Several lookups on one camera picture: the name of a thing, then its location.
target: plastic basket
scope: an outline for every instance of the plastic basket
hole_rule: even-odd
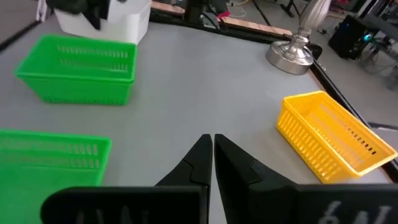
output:
[[[130,43],[46,35],[16,74],[49,103],[125,105],[136,55]]]
[[[41,223],[42,202],[73,186],[101,185],[108,138],[0,131],[0,223]]]
[[[285,97],[277,129],[324,184],[361,177],[397,157],[323,91]]]

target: wire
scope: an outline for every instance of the wire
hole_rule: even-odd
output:
[[[207,14],[205,14],[205,13],[202,13],[202,15],[204,16],[204,17],[206,17],[206,19],[207,20],[209,20],[209,22],[211,23],[211,25],[213,25],[216,29],[220,29],[220,28],[218,28],[218,26],[216,25],[216,23],[210,18],[210,16],[208,16]]]
[[[261,11],[259,5],[257,4],[256,0],[251,0],[254,4],[254,6],[256,7],[257,11],[260,12],[261,17],[264,19],[264,21],[266,22],[267,25],[271,26],[271,23],[268,21],[266,15],[264,15],[264,13]]]

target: wooden edge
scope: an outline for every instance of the wooden edge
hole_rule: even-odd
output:
[[[154,2],[154,1],[152,1],[152,8],[163,10],[163,11],[168,11],[168,12],[174,12],[176,14],[183,14],[185,12],[185,10],[182,9],[181,7],[172,6],[170,4],[164,4],[164,3],[160,3],[160,2]],[[261,30],[261,31],[265,31],[265,32],[272,32],[275,34],[292,35],[292,32],[289,30],[266,26],[266,25],[262,25],[262,24],[257,24],[255,22],[248,22],[248,21],[243,21],[240,19],[235,19],[235,18],[230,18],[230,17],[225,17],[225,18],[223,18],[223,20],[225,23],[231,24],[231,25],[248,27],[248,28]]]

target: table surface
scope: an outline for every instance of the table surface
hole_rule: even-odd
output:
[[[318,90],[307,74],[289,75],[265,58],[268,45],[186,27],[149,24],[139,44],[127,106],[43,103],[13,70],[55,17],[0,54],[0,126],[109,136],[104,185],[152,186],[203,133],[221,133],[291,180],[319,183],[275,128],[283,97]],[[386,183],[380,170],[353,182]],[[213,168],[210,223],[226,223]]]

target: green basket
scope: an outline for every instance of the green basket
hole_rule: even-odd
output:
[[[46,35],[16,74],[48,103],[125,105],[136,57],[130,43]]]
[[[51,194],[101,185],[110,149],[108,138],[0,130],[0,223],[39,224]]]

